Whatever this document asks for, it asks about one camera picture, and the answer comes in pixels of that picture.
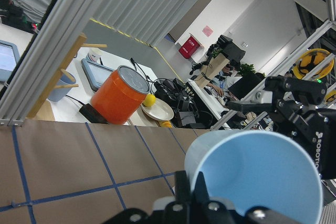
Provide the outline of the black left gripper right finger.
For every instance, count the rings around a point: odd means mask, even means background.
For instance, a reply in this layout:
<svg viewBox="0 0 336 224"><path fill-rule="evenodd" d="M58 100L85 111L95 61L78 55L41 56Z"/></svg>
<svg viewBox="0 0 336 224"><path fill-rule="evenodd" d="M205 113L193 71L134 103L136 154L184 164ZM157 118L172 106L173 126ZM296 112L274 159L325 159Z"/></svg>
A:
<svg viewBox="0 0 336 224"><path fill-rule="evenodd" d="M193 201L202 205L209 201L209 194L203 172L199 172L193 190Z"/></svg>

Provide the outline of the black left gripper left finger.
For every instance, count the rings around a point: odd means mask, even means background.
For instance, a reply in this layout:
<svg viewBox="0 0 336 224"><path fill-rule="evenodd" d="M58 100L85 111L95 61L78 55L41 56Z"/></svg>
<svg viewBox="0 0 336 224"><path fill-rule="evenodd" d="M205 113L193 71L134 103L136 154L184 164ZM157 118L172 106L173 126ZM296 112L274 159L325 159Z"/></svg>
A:
<svg viewBox="0 0 336 224"><path fill-rule="evenodd" d="M175 201L178 203L191 203L191 189L186 171L180 170L174 174Z"/></svg>

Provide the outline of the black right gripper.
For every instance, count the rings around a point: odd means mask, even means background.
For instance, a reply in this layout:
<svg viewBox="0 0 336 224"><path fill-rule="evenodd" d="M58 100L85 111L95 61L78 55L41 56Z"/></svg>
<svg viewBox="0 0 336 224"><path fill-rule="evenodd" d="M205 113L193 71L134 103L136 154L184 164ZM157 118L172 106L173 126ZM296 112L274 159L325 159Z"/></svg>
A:
<svg viewBox="0 0 336 224"><path fill-rule="evenodd" d="M271 103L229 101L230 110L241 113L269 112L274 131L290 137L311 157L322 179L335 178L335 110L316 108L327 87L315 81L290 77L267 77Z"/></svg>

